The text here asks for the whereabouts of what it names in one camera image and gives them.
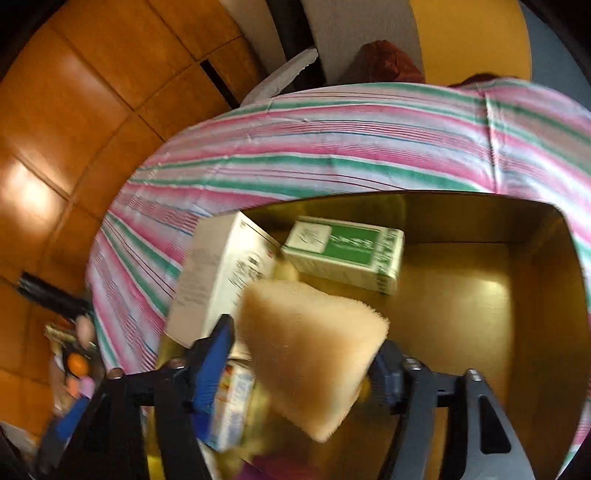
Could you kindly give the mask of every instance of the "black strip on floor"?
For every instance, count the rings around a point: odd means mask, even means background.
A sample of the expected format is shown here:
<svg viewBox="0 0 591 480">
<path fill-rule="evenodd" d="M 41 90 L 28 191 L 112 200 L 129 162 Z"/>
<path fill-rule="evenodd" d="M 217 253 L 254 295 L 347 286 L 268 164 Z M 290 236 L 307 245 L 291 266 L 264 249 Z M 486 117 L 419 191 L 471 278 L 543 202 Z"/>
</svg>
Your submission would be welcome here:
<svg viewBox="0 0 591 480">
<path fill-rule="evenodd" d="M 236 100 L 236 97 L 233 96 L 232 92 L 222 80 L 222 77 L 219 76 L 219 73 L 216 72 L 216 69 L 213 68 L 213 65 L 210 63 L 210 61 L 203 60 L 200 65 L 205 72 L 205 75 L 209 77 L 215 88 L 217 88 L 217 90 L 222 94 L 224 100 L 228 103 L 230 108 L 234 110 L 235 108 L 240 107 L 240 103 L 238 103 L 238 100 Z"/>
</svg>

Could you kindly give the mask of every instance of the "striped tablecloth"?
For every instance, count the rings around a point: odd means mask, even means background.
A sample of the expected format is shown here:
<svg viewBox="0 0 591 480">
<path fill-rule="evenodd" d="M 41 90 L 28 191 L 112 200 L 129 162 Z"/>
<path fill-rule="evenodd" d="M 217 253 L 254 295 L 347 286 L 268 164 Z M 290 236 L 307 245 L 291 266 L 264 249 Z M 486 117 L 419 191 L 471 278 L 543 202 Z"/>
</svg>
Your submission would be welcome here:
<svg viewBox="0 0 591 480">
<path fill-rule="evenodd" d="M 567 217 L 591 307 L 591 113 L 528 82 L 283 95 L 187 128 L 111 204 L 87 268 L 108 368 L 154 365 L 201 217 L 280 200 L 421 189 L 541 200 Z M 583 416 L 578 445 L 591 419 Z"/>
</svg>

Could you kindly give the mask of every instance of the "green label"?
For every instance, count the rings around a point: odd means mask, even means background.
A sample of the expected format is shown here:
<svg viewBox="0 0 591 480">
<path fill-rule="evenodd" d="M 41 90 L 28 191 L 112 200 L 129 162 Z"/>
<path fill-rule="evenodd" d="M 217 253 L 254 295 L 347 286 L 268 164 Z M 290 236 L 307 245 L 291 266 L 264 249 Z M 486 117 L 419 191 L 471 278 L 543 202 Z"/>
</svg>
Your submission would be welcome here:
<svg viewBox="0 0 591 480">
<path fill-rule="evenodd" d="M 330 238 L 323 257 L 371 265 L 379 232 L 345 225 L 331 225 Z"/>
</svg>

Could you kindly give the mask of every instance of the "orange ball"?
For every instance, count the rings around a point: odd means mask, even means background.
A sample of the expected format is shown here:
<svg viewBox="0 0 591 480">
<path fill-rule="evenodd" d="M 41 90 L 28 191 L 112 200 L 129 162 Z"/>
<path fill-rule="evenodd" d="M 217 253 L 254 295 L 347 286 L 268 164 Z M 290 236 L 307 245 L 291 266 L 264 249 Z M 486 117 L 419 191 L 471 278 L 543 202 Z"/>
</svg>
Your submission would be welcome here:
<svg viewBox="0 0 591 480">
<path fill-rule="evenodd" d="M 71 353 L 68 355 L 68 368 L 77 377 L 85 377 L 88 375 L 88 362 L 79 353 Z"/>
</svg>

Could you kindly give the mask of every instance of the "tiled floor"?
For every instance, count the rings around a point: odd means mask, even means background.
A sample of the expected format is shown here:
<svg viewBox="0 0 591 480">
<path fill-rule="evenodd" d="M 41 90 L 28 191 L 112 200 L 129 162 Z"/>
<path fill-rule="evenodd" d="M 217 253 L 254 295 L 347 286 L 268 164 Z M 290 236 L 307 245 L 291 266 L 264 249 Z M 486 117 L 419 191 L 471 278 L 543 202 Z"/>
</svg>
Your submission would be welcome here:
<svg viewBox="0 0 591 480">
<path fill-rule="evenodd" d="M 135 168 L 179 130 L 264 77 L 218 0 L 69 0 L 0 83 L 0 420 L 41 434 L 51 411 L 51 312 L 20 297 L 22 270 L 81 293 L 93 237 Z"/>
</svg>

